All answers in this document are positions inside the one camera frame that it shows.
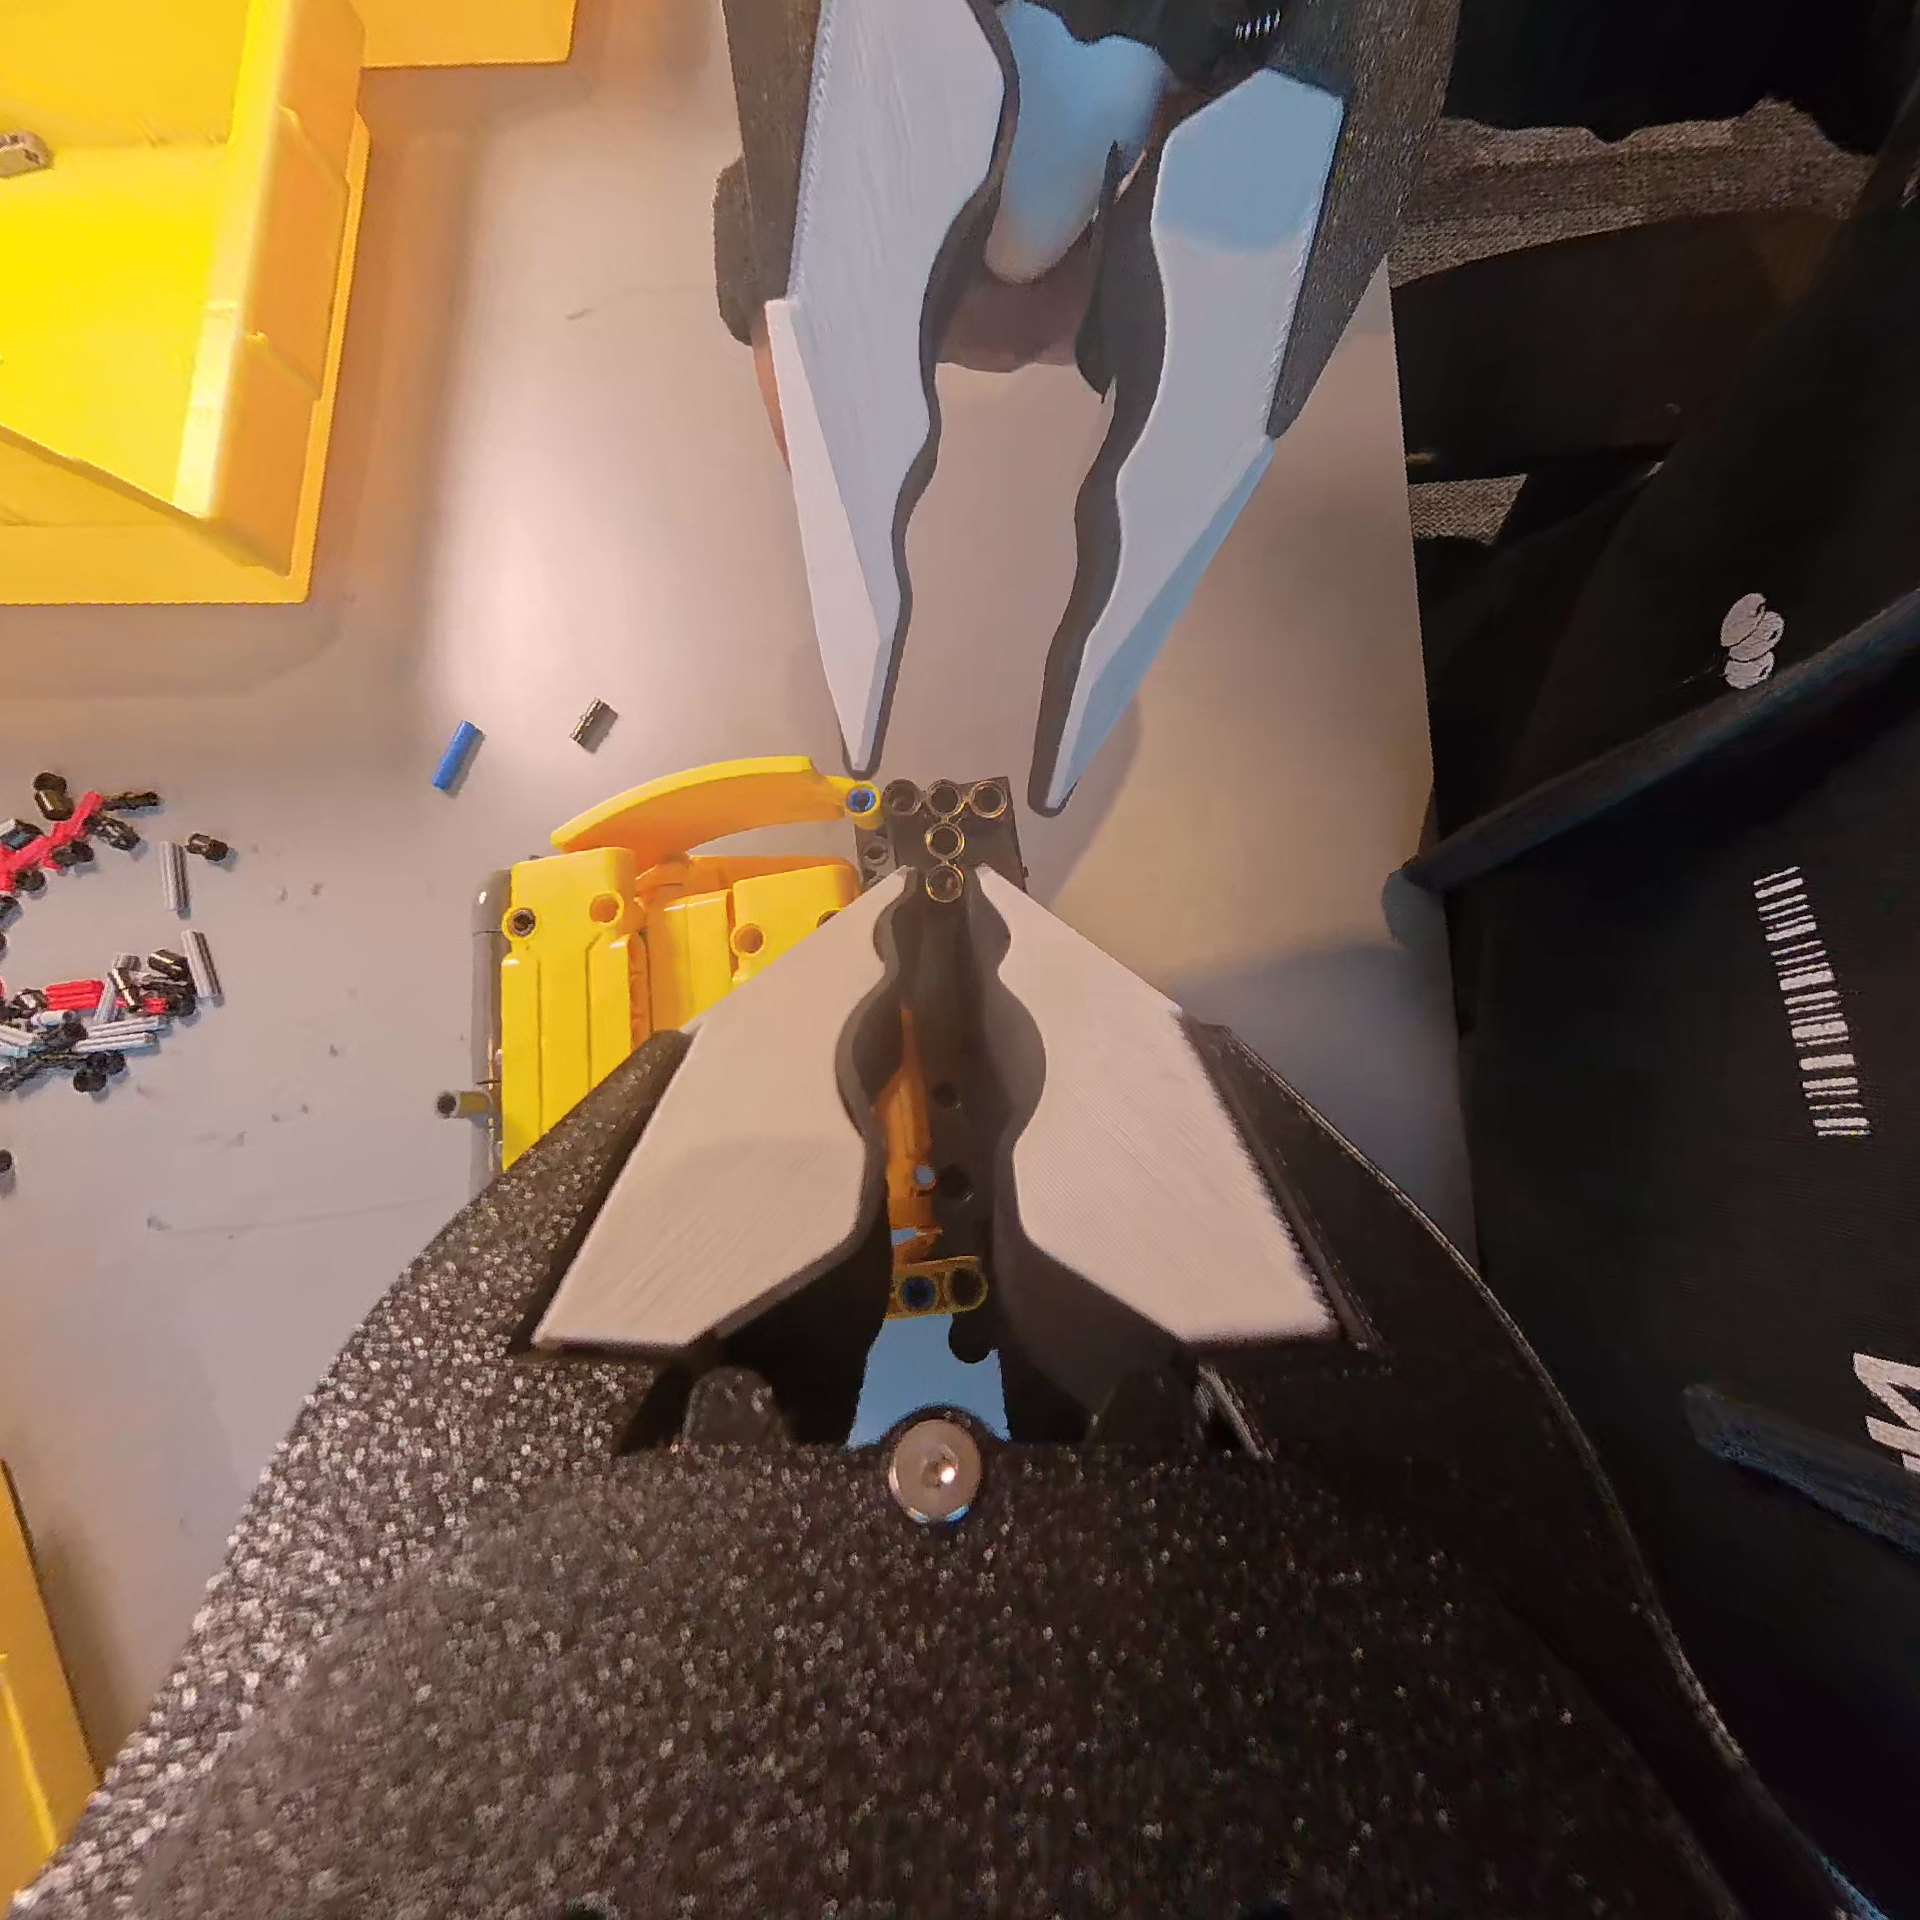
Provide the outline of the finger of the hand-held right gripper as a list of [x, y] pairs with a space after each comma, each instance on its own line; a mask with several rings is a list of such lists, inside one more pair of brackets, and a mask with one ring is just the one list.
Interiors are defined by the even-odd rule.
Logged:
[[1273, 460], [1270, 405], [1341, 101], [1273, 66], [1165, 134], [1094, 285], [1110, 416], [1047, 649], [1037, 812], [1087, 772]]
[[812, 621], [846, 765], [879, 765], [910, 621], [932, 387], [999, 203], [1009, 45], [992, 5], [820, 5], [783, 298], [765, 308]]

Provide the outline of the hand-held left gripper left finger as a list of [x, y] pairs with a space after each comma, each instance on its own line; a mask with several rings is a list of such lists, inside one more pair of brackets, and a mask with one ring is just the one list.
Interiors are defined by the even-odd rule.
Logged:
[[889, 1299], [879, 1093], [902, 1058], [898, 870], [689, 1029], [559, 1277], [544, 1353], [724, 1357], [855, 1410]]

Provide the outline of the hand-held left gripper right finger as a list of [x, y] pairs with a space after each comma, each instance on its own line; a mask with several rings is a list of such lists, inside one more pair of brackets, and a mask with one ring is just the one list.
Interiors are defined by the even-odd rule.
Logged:
[[993, 1297], [1079, 1405], [1133, 1373], [1337, 1338], [1337, 1312], [1181, 1009], [980, 870], [980, 1030], [1004, 1096]]

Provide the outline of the yellow toy brick vehicle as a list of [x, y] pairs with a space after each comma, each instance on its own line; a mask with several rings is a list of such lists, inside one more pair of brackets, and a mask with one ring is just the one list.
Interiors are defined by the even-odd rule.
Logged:
[[[514, 1163], [589, 1090], [868, 892], [857, 818], [884, 784], [801, 754], [719, 758], [639, 784], [494, 874], [474, 904], [474, 1089], [438, 1114], [485, 1121]], [[882, 1320], [853, 1414], [865, 1444], [956, 1409], [1007, 1437], [990, 1299], [973, 1316]]]

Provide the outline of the black holed brick beam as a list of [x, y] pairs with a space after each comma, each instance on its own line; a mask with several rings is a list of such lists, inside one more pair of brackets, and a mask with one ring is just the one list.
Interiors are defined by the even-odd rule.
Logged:
[[992, 1066], [969, 904], [983, 874], [1024, 888], [1004, 777], [898, 777], [855, 820], [865, 888], [902, 877], [893, 915], [898, 1069], [876, 1099], [892, 1240], [889, 1328], [973, 1316], [992, 1285]]

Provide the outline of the grey desk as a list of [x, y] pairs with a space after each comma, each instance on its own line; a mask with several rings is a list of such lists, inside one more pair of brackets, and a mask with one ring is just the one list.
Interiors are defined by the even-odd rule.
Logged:
[[[482, 877], [698, 761], [838, 769], [792, 499], [712, 298], [717, 5], [583, 5], [570, 60], [374, 74], [310, 597], [6, 608], [4, 812], [150, 787], [234, 846], [224, 1003], [102, 1099], [4, 1099], [4, 1461], [94, 1758], [218, 1579], [280, 1437], [473, 1193]], [[1230, 1025], [1456, 1243], [1446, 944], [1377, 275], [1062, 818], [1032, 892]], [[604, 700], [599, 753], [570, 730]], [[485, 742], [453, 796], [453, 730]]]

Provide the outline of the yellow plastic bin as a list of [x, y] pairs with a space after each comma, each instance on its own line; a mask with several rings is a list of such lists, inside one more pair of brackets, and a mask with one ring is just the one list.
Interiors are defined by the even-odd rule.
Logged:
[[53, 1852], [79, 1819], [98, 1772], [9, 1469], [2, 1469], [2, 1656], [6, 1763], [32, 1802], [36, 1842]]
[[348, 2], [2, 5], [2, 600], [296, 603], [367, 174]]
[[365, 32], [365, 69], [561, 65], [578, 5], [557, 2], [352, 2]]

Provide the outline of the pile of small brick pieces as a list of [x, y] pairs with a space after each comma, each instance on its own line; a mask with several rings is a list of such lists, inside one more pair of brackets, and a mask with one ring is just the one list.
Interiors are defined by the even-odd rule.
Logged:
[[106, 1097], [134, 1058], [224, 1003], [224, 980], [207, 936], [191, 921], [197, 864], [226, 870], [234, 846], [212, 833], [152, 838], [140, 814], [162, 809], [152, 788], [98, 792], [57, 770], [32, 777], [32, 803], [2, 820], [2, 915], [12, 928], [50, 881], [92, 874], [98, 853], [145, 858], [159, 877], [167, 942], [116, 952], [92, 973], [2, 988], [2, 1096], [68, 1085], [82, 1099]]

